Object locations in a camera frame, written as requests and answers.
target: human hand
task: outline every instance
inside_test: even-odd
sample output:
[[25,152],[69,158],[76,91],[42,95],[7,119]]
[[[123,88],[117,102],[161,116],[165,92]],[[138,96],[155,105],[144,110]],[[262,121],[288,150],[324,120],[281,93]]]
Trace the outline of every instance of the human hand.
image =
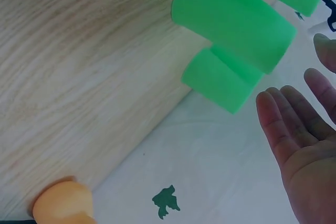
[[[318,34],[314,44],[320,61],[336,73],[336,40]],[[336,123],[336,90],[316,69],[304,75]],[[336,223],[336,131],[291,86],[260,93],[257,110],[299,222]]]

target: orange plastic toy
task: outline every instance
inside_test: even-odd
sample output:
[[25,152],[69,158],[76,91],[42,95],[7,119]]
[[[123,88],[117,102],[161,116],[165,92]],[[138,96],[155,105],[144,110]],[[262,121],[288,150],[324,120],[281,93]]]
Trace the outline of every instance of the orange plastic toy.
[[68,181],[44,191],[35,201],[37,224],[95,224],[92,193],[84,185]]

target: wood grain surface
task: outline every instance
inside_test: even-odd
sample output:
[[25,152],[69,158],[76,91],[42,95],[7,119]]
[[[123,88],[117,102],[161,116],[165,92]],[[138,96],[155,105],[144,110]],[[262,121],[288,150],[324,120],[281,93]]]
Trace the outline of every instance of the wood grain surface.
[[172,0],[0,0],[0,220],[66,176],[95,188],[184,97],[208,42]]

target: green dinosaur sticker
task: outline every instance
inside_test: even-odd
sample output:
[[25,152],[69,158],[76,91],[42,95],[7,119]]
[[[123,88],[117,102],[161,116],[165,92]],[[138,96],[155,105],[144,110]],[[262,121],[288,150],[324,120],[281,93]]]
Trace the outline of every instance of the green dinosaur sticker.
[[162,189],[162,191],[152,199],[154,204],[159,207],[159,217],[161,220],[168,214],[166,207],[180,211],[177,205],[177,199],[173,196],[174,192],[175,188],[171,185],[169,188]]

